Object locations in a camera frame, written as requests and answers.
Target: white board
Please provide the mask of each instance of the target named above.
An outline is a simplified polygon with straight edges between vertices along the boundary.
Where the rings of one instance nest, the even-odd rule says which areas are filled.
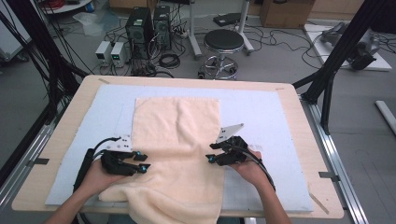
[[[331,29],[332,26],[306,24],[304,28],[306,30],[306,33],[308,34],[309,39],[314,44],[315,52],[319,56],[320,61],[322,63],[326,62],[327,58],[329,58],[329,55],[332,52],[333,46],[330,43],[322,43],[319,40],[320,37],[318,36],[321,35],[322,31]],[[389,71],[390,69],[392,69],[392,67],[378,53],[375,53],[373,57],[376,58],[376,61],[370,63],[363,70]],[[341,68],[352,69],[348,62],[344,62]]]
[[[240,135],[254,149],[262,152],[263,163],[274,179],[276,193],[285,210],[313,211],[304,175],[276,92],[125,85],[103,85],[97,92],[72,145],[64,156],[46,204],[59,205],[70,196],[79,166],[88,148],[95,147],[105,138],[132,133],[136,98],[164,96],[219,99],[221,126],[245,124],[236,135]],[[99,202],[95,197],[87,204],[126,206],[126,203]],[[226,169],[222,209],[262,210],[257,191],[229,167]]]

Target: black pole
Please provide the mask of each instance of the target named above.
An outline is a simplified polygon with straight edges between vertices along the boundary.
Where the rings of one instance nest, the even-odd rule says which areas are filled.
[[[334,77],[386,2],[387,0],[365,0],[322,67],[311,76],[293,83],[294,88],[297,89],[312,81],[308,90],[302,94],[303,100],[309,104],[316,104],[319,96],[324,92],[320,124],[326,134],[330,134],[328,124]]]

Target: cloth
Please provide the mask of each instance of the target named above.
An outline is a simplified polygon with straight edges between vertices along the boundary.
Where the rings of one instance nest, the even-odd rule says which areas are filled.
[[[99,198],[128,201],[129,215],[137,223],[216,223],[224,168],[210,164],[205,155],[216,152],[209,145],[219,130],[218,100],[136,99],[133,149],[148,155],[144,163],[151,166],[143,175],[121,180]]]

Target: computer tower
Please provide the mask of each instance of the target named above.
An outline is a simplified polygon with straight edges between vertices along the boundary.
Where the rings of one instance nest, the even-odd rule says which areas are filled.
[[[157,44],[161,46],[161,49],[172,49],[170,12],[169,6],[156,6],[152,19]]]
[[[148,7],[134,7],[125,24],[132,59],[149,59],[150,41],[154,37],[151,13]]]

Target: human hand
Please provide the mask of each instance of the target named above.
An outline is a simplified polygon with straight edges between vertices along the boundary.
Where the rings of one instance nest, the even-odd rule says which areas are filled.
[[[257,158],[262,158],[260,151],[250,150],[250,152]],[[258,187],[262,181],[267,181],[269,183],[268,178],[262,168],[260,168],[256,162],[249,158],[247,158],[247,160],[242,163],[231,164],[230,166],[234,168],[235,171],[240,174],[247,182],[255,187]]]
[[[126,177],[125,175],[111,175],[102,167],[102,162],[96,160],[92,163],[90,170],[85,175],[84,180],[78,188],[85,194],[92,196],[100,193],[110,187],[110,185],[118,180]]]

